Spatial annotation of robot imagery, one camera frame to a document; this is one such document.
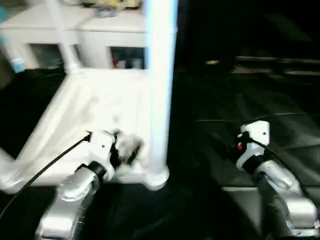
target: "white table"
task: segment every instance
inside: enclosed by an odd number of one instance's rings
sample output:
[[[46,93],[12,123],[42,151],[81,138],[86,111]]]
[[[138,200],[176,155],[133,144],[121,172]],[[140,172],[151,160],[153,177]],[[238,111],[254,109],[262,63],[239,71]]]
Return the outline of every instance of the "white table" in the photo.
[[[77,28],[94,15],[91,8],[61,4],[61,12],[67,37],[71,45],[81,43]],[[39,63],[29,44],[59,44],[53,21],[45,3],[31,7],[0,25],[5,49],[11,58],[23,59],[24,67],[34,69]]]

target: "red object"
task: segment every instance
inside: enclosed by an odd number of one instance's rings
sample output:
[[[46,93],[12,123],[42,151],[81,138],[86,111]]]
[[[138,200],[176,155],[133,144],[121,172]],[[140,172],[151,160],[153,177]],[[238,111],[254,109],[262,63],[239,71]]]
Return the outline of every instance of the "red object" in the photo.
[[[241,149],[242,149],[242,143],[241,143],[241,142],[238,143],[237,148],[238,148],[238,150],[241,150]]]

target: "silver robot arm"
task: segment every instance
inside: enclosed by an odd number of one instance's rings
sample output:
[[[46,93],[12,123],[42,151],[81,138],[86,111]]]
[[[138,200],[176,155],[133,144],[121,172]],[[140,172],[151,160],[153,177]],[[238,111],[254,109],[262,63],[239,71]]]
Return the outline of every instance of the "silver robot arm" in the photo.
[[[103,182],[110,181],[115,169],[136,156],[141,140],[132,135],[93,132],[87,166],[81,164],[56,188],[56,196],[36,230],[38,240],[76,240],[87,208]]]
[[[252,175],[263,200],[270,207],[274,235],[318,237],[319,219],[315,204],[303,194],[292,172],[273,160],[266,160],[263,157],[265,149],[252,142],[269,144],[269,123],[256,121],[242,126],[241,132],[233,146],[233,153],[238,156],[236,166]]]
[[[82,165],[56,189],[51,207],[36,230],[38,240],[75,240],[83,226],[86,210],[99,189],[106,170],[96,161]]]

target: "white shelf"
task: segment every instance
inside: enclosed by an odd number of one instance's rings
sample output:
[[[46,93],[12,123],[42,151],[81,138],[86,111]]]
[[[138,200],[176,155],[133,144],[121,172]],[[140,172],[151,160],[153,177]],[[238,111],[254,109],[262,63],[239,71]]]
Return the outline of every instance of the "white shelf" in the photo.
[[[92,8],[66,6],[61,4],[66,30],[76,29],[83,21],[94,15]],[[1,24],[2,29],[54,29],[48,7],[45,3],[31,7]]]
[[[81,25],[82,31],[145,33],[145,16],[140,10],[120,11],[116,16],[109,18],[93,17]]]

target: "black surface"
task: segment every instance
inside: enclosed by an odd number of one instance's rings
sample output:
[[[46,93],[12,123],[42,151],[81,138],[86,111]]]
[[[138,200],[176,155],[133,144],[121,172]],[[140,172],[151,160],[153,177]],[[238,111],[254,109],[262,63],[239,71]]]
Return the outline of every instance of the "black surface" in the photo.
[[[0,91],[0,147],[14,159],[64,78],[63,69],[26,70]]]

